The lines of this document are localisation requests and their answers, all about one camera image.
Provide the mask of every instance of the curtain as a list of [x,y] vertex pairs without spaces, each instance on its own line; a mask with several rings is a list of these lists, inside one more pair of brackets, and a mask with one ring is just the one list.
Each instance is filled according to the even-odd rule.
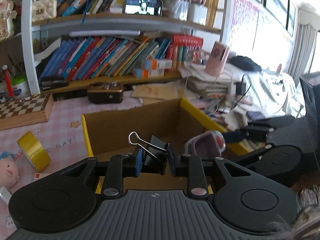
[[296,86],[300,82],[300,76],[310,70],[312,56],[316,48],[317,34],[318,30],[310,24],[298,25],[292,60],[288,70],[288,74],[292,76]]

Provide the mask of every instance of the metal screw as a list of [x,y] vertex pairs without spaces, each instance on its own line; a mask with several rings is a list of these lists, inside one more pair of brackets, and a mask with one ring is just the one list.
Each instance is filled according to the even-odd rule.
[[192,195],[195,196],[203,196],[205,194],[207,194],[207,191],[204,188],[201,187],[195,187],[191,190]]
[[103,193],[106,196],[115,196],[119,194],[119,190],[117,190],[116,188],[110,187],[103,190]]

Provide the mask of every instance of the pink tablecloth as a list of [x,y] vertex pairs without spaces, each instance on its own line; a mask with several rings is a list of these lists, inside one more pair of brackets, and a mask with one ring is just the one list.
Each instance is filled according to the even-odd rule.
[[[16,155],[19,181],[10,188],[17,189],[33,182],[37,171],[31,166],[17,145],[17,139],[32,131],[50,155],[50,164],[41,171],[53,173],[87,157],[81,126],[81,114],[103,110],[129,109],[141,106],[138,99],[131,98],[130,91],[124,93],[121,104],[91,104],[86,97],[54,102],[49,122],[0,131],[0,154],[8,151]],[[0,199],[0,240],[6,239],[16,230],[9,215],[8,206]]]

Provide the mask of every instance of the smartphone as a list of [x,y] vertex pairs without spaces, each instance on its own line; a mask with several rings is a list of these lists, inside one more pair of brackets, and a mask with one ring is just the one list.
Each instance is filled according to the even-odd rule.
[[126,14],[145,14],[161,16],[162,2],[158,0],[126,0]]
[[248,111],[247,112],[247,116],[252,120],[252,121],[256,121],[256,120],[261,120],[261,119],[265,119],[265,117],[262,115],[261,112],[258,111]]

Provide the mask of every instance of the pink pig plush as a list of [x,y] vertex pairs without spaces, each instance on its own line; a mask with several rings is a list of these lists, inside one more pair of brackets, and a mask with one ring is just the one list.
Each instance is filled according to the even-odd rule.
[[0,159],[0,187],[10,188],[19,180],[17,165],[11,157]]

